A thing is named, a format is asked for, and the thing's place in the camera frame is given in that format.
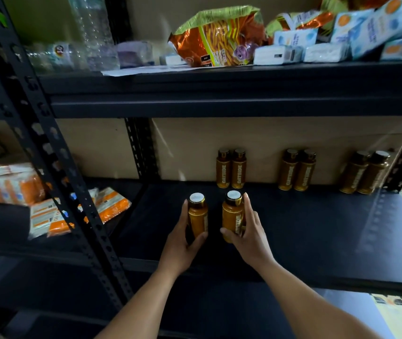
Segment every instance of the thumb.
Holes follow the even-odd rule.
[[[193,255],[193,257],[196,256],[199,249],[201,248],[201,246],[204,244],[205,240],[207,239],[208,235],[209,235],[209,233],[207,233],[207,232],[201,233],[190,245],[190,247],[188,248],[188,251]]]
[[[220,232],[226,238],[231,240],[231,242],[234,244],[235,247],[237,247],[237,244],[238,244],[238,241],[240,240],[240,238],[237,235],[235,235],[235,233],[233,233],[231,230],[224,228],[224,227],[220,228]]]

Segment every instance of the bottle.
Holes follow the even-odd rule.
[[[369,164],[367,151],[356,151],[347,163],[339,180],[339,190],[346,194],[354,193]]]
[[[315,167],[315,152],[311,149],[303,150],[300,153],[300,162],[297,178],[295,179],[294,189],[299,192],[304,192],[311,183],[311,177]]]
[[[242,194],[237,190],[231,190],[226,194],[223,202],[222,227],[241,235],[242,226],[245,226],[245,206],[243,205]],[[227,243],[231,241],[223,235]]]
[[[68,0],[81,37],[91,71],[118,70],[118,52],[113,42],[104,0]]]
[[[298,150],[287,149],[283,153],[283,160],[280,164],[280,173],[278,176],[278,188],[289,190],[292,188],[297,167]]]
[[[217,186],[227,188],[231,183],[231,153],[228,149],[218,150]]]
[[[195,238],[208,230],[207,211],[208,208],[203,194],[193,193],[190,195],[188,201],[188,223],[192,228]]]
[[[390,154],[386,151],[375,151],[369,158],[369,166],[364,171],[360,183],[358,184],[357,192],[362,194],[371,194],[377,188],[381,177],[385,173],[385,169],[388,167],[387,162],[390,158]]]
[[[35,43],[26,47],[27,56],[37,73],[60,73],[88,70],[83,45],[58,42]]]
[[[245,149],[235,149],[232,158],[232,177],[231,185],[235,189],[243,188],[245,184],[245,174],[247,172],[247,158]]]

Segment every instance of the purple cartoon character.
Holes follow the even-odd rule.
[[[250,60],[253,58],[254,51],[259,47],[256,43],[249,43],[246,45],[237,45],[234,50],[233,56],[239,61]]]

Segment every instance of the hand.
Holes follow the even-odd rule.
[[[222,227],[220,232],[228,237],[245,263],[254,268],[259,274],[268,264],[276,263],[272,251],[268,245],[267,236],[262,228],[259,215],[251,208],[250,198],[247,193],[243,194],[245,204],[245,219],[247,220],[247,229],[243,237],[232,233],[230,230]]]
[[[188,223],[188,202],[182,205],[181,216],[174,229],[168,235],[162,255],[160,256],[158,271],[170,274],[176,279],[181,273],[190,267],[193,258],[204,244],[208,233],[203,232],[188,246],[185,239],[185,228]]]

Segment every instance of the orange circle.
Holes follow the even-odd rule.
[[[341,15],[338,19],[338,25],[339,26],[345,26],[346,24],[348,24],[351,20],[350,15],[344,14]]]
[[[394,13],[396,10],[398,10],[400,8],[401,4],[402,4],[402,0],[389,1],[385,8],[386,14]]]
[[[400,49],[402,48],[402,45],[390,45],[386,48],[385,53],[397,53],[400,51]]]

